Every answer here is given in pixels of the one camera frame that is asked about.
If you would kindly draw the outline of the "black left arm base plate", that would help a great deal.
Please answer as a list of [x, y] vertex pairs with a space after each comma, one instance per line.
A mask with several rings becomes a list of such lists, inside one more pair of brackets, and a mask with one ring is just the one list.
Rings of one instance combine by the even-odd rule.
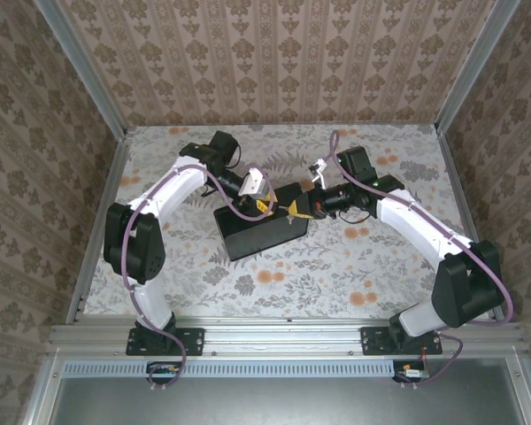
[[[204, 348], [203, 328], [177, 328], [175, 337], [182, 343], [187, 356], [201, 356]], [[181, 356], [180, 346], [173, 339], [142, 326], [129, 330], [127, 356]]]

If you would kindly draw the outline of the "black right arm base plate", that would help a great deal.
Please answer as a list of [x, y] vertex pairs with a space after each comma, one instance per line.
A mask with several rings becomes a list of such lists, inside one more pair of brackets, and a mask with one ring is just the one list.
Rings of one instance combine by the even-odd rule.
[[408, 336], [392, 327], [363, 327], [359, 330], [362, 352], [377, 355], [439, 355], [443, 353], [439, 336], [431, 331], [421, 336]]

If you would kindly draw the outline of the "black starry night print box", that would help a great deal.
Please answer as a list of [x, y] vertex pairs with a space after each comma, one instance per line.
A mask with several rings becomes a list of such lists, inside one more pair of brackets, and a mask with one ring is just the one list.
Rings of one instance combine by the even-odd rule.
[[[279, 203], [289, 207], [303, 193], [298, 182], [275, 190]], [[227, 206], [213, 212], [223, 243], [230, 260], [236, 261], [305, 236], [309, 221], [294, 217], [289, 224], [287, 217], [274, 215], [261, 221], [242, 220]]]

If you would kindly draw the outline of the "floral patterned table cover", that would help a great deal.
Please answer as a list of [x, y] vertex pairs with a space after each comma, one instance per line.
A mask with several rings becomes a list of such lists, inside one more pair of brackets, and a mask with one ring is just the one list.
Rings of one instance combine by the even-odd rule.
[[[262, 166], [276, 188], [312, 187], [306, 168], [328, 153], [329, 125], [137, 127], [120, 172], [116, 201], [149, 189], [188, 143], [208, 143], [217, 130], [235, 137], [242, 174]], [[395, 176], [449, 228], [465, 233], [449, 168], [432, 125], [345, 125], [339, 151], [361, 145], [379, 176]], [[254, 256], [230, 261], [213, 217], [219, 193], [191, 195], [163, 225], [166, 255], [162, 285], [177, 315], [204, 317], [381, 318], [430, 296], [431, 265], [405, 238], [379, 220], [350, 210], [344, 220], [310, 222], [307, 235]], [[132, 314], [123, 282], [102, 252], [85, 314]]]

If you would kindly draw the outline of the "aluminium upright post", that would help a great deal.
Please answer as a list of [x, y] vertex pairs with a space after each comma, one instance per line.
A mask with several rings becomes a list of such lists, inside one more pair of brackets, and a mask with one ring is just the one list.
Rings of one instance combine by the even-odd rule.
[[52, 33], [56, 36], [62, 50], [81, 78], [85, 89], [100, 111], [105, 124], [120, 143], [125, 139], [127, 124], [120, 117], [116, 104], [112, 101], [107, 86], [101, 81], [93, 61], [85, 51], [57, 0], [35, 0]]
[[444, 135], [476, 83], [493, 49], [516, 12], [520, 0], [496, 0], [481, 27], [465, 63], [435, 119], [435, 130]]

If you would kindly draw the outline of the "wide aluminium extrusion beam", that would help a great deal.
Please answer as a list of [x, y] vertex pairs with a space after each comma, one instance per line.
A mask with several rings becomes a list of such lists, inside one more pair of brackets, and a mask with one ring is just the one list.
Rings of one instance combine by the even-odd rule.
[[[131, 315], [82, 315], [53, 327], [46, 353], [65, 359], [121, 359], [134, 326]], [[206, 359], [345, 359], [361, 357], [360, 330], [385, 320], [180, 317], [180, 328], [203, 328]], [[464, 343], [463, 359], [500, 359], [527, 353], [517, 324], [465, 325], [446, 331], [442, 356]]]

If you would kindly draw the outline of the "aluminium table edge rail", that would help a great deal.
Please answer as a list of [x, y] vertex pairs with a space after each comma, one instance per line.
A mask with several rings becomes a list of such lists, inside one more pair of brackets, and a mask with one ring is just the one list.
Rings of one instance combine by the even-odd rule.
[[89, 287], [96, 271], [96, 265], [100, 257], [100, 251], [104, 243], [105, 215], [108, 207], [114, 201], [119, 182], [129, 158], [130, 144], [135, 136], [135, 127], [130, 128], [124, 138], [117, 143], [114, 157], [104, 186], [104, 191], [99, 201], [93, 228], [88, 240], [81, 269], [75, 283], [71, 304], [69, 306], [65, 324], [74, 324], [78, 315], [86, 304]]
[[[465, 235], [472, 239], [474, 242], [478, 243], [481, 239], [477, 233], [476, 227], [473, 223], [473, 219], [470, 213], [470, 208], [468, 206], [466, 196], [461, 184], [461, 180], [458, 176], [458, 171], [450, 152], [450, 147], [448, 145], [446, 136], [444, 133], [441, 133], [439, 130], [436, 131], [438, 143], [441, 148], [443, 160], [445, 163], [446, 171], [450, 178], [450, 184], [452, 187], [453, 195], [457, 204], [460, 220], [462, 227], [465, 231]], [[505, 319], [505, 314], [502, 309], [502, 305], [497, 305], [488, 311], [488, 319], [475, 319], [471, 322], [468, 322], [468, 325], [471, 323], [476, 326], [483, 327], [497, 327], [500, 322]]]

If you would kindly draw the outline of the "grey metal sheet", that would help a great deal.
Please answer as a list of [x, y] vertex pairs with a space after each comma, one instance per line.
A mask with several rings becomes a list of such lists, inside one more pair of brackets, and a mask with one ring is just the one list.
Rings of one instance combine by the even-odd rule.
[[379, 378], [67, 379], [51, 425], [525, 425], [506, 366], [458, 360], [427, 385]]

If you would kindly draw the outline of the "small connector board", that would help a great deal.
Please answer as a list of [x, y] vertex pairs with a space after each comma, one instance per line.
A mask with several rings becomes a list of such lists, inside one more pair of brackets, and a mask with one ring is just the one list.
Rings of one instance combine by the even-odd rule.
[[146, 366], [146, 379], [152, 388], [166, 388], [171, 385], [181, 371], [180, 361], [154, 361]]
[[400, 384], [419, 383], [430, 377], [427, 364], [424, 360], [393, 362], [394, 376], [392, 379]]

